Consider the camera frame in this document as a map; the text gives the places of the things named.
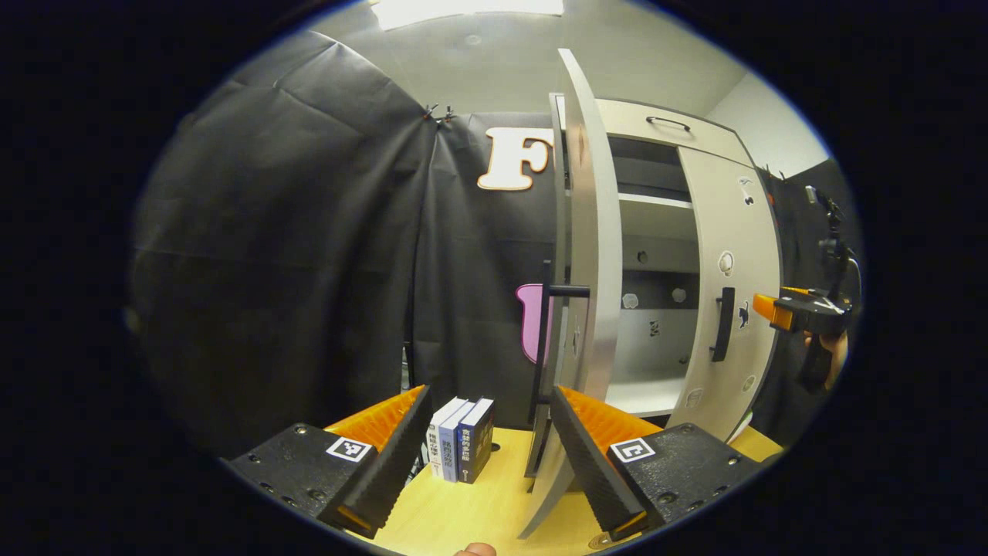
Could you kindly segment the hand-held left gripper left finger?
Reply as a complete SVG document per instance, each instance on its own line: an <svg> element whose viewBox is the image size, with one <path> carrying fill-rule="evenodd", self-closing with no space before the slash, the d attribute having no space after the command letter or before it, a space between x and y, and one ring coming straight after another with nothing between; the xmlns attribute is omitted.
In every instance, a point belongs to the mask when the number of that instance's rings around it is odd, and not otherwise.
<svg viewBox="0 0 988 556"><path fill-rule="evenodd" d="M371 539L384 528L425 440L420 385L332 425L297 422L223 464L287 510Z"/></svg>

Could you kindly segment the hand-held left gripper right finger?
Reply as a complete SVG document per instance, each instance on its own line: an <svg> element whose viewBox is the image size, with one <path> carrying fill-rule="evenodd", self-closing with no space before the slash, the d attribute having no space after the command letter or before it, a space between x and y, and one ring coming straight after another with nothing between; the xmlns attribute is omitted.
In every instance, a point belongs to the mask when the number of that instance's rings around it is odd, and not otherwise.
<svg viewBox="0 0 988 556"><path fill-rule="evenodd" d="M575 479L612 541L684 520L766 467L694 423L663 429L562 386L548 401Z"/></svg>

